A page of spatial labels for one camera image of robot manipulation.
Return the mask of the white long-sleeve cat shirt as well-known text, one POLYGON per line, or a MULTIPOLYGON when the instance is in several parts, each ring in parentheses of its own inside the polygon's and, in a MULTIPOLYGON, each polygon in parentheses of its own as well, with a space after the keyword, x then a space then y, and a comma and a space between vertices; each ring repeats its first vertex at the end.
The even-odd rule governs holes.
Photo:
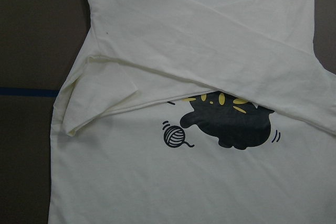
POLYGON ((314 0, 88 0, 49 223, 335 223, 314 0))

